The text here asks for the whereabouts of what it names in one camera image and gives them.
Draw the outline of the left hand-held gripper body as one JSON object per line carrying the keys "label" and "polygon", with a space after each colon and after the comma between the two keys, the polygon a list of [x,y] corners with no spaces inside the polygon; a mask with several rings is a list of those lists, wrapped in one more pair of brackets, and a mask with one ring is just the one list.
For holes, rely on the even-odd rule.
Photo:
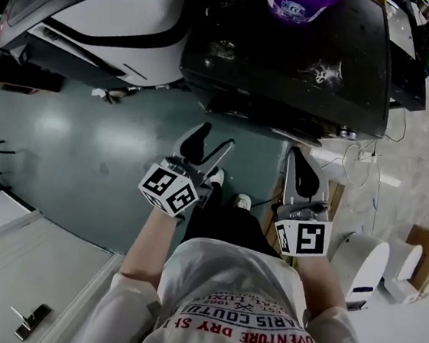
{"label": "left hand-held gripper body", "polygon": [[223,184],[224,171],[217,167],[209,175],[181,157],[165,157],[153,163],[138,184],[148,202],[171,217],[190,206],[204,205],[213,191],[213,182]]}

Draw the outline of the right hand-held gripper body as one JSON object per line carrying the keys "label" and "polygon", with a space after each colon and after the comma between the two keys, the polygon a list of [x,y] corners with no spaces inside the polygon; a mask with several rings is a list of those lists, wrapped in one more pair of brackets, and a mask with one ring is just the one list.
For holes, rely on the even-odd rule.
{"label": "right hand-held gripper body", "polygon": [[302,202],[277,208],[275,230],[281,254],[290,257],[326,257],[333,223],[327,202]]}

